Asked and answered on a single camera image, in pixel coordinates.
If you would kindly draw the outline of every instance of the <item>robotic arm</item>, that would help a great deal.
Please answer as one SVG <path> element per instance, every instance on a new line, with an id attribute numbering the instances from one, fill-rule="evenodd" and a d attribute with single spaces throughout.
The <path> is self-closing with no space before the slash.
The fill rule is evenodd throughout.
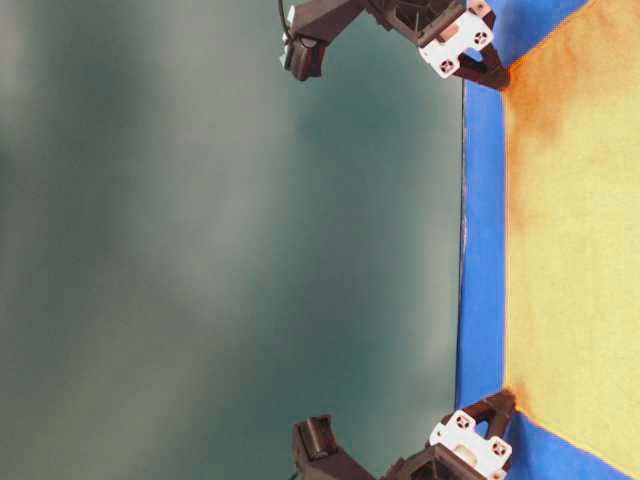
<path id="1" fill-rule="evenodd" d="M 496 15 L 485 0 L 308 0 L 285 18 L 285 70 L 300 81 L 322 75 L 325 49 L 363 10 L 412 42 L 442 78 L 456 75 L 503 90 L 509 73 L 492 45 Z M 480 52 L 482 61 L 465 52 Z"/>
<path id="2" fill-rule="evenodd" d="M 399 459 L 381 480 L 504 480 L 511 446 L 504 440 L 515 408 L 506 390 L 443 418 L 425 448 Z M 487 422 L 485 437 L 477 423 Z M 293 454 L 303 480 L 374 480 L 336 444 L 331 417 L 311 417 L 293 427 Z"/>

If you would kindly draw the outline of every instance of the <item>white servo bracket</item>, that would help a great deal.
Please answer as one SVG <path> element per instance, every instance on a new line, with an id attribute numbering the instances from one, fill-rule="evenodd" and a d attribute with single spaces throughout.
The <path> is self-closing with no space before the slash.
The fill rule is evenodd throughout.
<path id="1" fill-rule="evenodd" d="M 484 0 L 469 0 L 467 10 L 427 45 L 420 55 L 442 78 L 449 78 L 460 68 L 459 57 L 466 50 L 482 50 L 493 42 L 493 32 L 483 17 L 491 12 Z"/>
<path id="2" fill-rule="evenodd" d="M 476 421 L 464 411 L 456 411 L 446 425 L 438 423 L 429 437 L 431 445 L 441 444 L 476 472 L 489 480 L 504 480 L 502 469 L 512 448 L 500 437 L 485 439 L 476 432 Z"/>

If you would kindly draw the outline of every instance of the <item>teal wall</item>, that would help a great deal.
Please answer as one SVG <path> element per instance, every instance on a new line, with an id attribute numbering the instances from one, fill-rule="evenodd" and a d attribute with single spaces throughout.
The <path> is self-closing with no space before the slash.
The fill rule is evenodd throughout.
<path id="1" fill-rule="evenodd" d="M 363 16 L 0 1 L 0 465 L 285 479 L 333 413 L 380 475 L 453 403 L 461 84 Z"/>

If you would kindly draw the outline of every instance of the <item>black wire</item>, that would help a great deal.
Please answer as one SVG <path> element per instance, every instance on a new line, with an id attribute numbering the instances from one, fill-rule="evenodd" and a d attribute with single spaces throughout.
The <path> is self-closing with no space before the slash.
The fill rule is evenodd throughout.
<path id="1" fill-rule="evenodd" d="M 282 24 L 282 30 L 284 31 L 284 34 L 287 36 L 287 39 L 289 40 L 289 42 L 292 42 L 293 37 L 291 37 L 291 32 L 289 30 L 289 26 L 287 25 L 287 20 L 284 17 L 284 6 L 282 5 L 282 0 L 278 0 L 278 11 L 280 12 L 280 23 Z"/>

